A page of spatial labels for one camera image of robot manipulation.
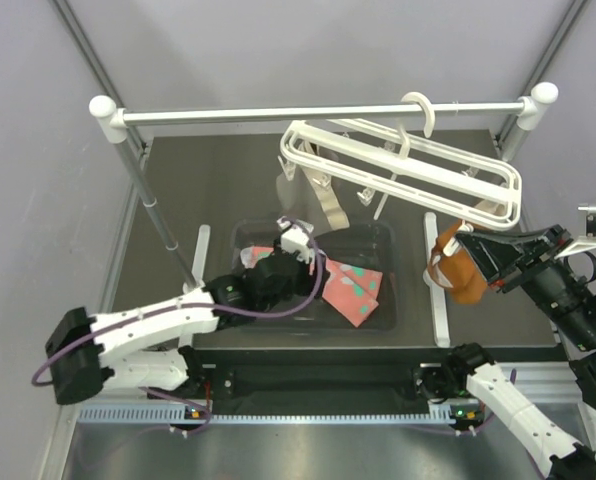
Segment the orange beige sock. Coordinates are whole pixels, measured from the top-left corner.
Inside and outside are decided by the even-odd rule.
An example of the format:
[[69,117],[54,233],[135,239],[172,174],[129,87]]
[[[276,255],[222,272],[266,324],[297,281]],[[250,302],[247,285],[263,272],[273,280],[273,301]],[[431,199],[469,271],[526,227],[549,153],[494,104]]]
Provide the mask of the orange beige sock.
[[481,301],[487,283],[467,251],[455,240],[457,232],[471,227],[458,221],[440,234],[430,250],[426,272],[430,281],[450,294],[454,302],[473,305]]

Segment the white plastic clip hanger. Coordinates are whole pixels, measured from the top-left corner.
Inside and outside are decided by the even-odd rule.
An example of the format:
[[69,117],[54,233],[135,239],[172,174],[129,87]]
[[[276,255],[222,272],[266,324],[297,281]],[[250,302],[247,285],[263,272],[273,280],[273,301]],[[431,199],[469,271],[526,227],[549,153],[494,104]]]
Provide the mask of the white plastic clip hanger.
[[[319,170],[373,195],[412,202],[492,230],[514,227],[521,215],[522,180],[508,163],[430,139],[438,112],[460,113],[475,104],[433,104],[420,92],[395,106],[331,107],[301,113],[280,141],[279,160],[289,180],[296,166]],[[489,201],[502,212],[487,213],[398,181],[418,182]]]

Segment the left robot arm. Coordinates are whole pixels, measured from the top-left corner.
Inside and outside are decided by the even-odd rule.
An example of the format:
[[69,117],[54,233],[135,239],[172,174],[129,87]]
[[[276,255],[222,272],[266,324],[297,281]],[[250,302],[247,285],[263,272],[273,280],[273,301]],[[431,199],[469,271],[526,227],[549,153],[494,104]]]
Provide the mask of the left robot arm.
[[51,374],[59,405],[89,400],[103,390],[142,388],[169,399],[177,390],[194,396],[204,387],[200,360],[189,346],[156,352],[173,339],[276,319],[275,306],[294,297],[305,305],[322,295],[326,256],[306,257],[276,248],[253,268],[223,275],[170,300],[133,310],[89,315],[68,311],[45,344],[42,371]]

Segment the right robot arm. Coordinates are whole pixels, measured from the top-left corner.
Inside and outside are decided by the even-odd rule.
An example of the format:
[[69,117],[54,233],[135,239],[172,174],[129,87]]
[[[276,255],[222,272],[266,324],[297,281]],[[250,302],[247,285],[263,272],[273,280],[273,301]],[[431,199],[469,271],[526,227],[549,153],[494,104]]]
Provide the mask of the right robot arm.
[[[589,256],[593,239],[575,240],[562,226],[533,232],[486,230],[458,222],[427,248],[425,281],[452,299],[476,303],[487,291],[529,299],[546,320],[553,347],[494,347],[471,342],[449,347],[413,368],[418,396],[435,403],[472,398],[486,409],[480,422],[454,414],[459,434],[477,435],[500,421],[521,443],[545,479],[596,479],[596,257],[584,277],[570,255]],[[533,374],[539,394],[563,399],[556,382],[577,387],[587,409],[587,441],[566,433],[522,393],[512,370]]]

